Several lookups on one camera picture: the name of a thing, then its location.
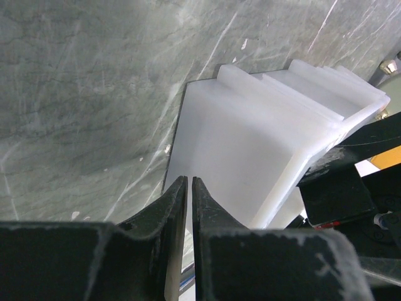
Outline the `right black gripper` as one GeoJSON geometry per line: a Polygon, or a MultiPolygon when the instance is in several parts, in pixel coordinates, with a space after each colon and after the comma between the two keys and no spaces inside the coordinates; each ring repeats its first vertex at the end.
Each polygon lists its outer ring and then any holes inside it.
{"type": "Polygon", "coordinates": [[[400,114],[372,122],[330,150],[298,187],[308,222],[343,233],[371,279],[400,285],[400,164],[361,176],[356,164],[400,146],[400,114]]]}

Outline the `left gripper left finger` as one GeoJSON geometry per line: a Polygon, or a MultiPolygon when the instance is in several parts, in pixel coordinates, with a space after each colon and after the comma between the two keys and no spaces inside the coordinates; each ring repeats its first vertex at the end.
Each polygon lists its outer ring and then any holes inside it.
{"type": "Polygon", "coordinates": [[[2,222],[2,300],[177,300],[188,180],[120,224],[2,222]]]}

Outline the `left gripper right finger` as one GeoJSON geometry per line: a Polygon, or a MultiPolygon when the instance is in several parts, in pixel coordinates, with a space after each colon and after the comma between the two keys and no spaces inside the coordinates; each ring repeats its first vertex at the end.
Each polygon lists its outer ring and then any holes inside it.
{"type": "Polygon", "coordinates": [[[197,300],[372,300],[353,245],[335,230],[251,230],[192,181],[197,300]]]}

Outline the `white card tray box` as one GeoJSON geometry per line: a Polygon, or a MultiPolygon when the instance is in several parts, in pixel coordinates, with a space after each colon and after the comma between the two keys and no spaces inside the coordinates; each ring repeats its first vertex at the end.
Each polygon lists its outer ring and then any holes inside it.
{"type": "Polygon", "coordinates": [[[307,170],[389,103],[342,66],[293,60],[250,74],[222,65],[186,86],[165,185],[199,177],[240,223],[267,227],[307,170]]]}

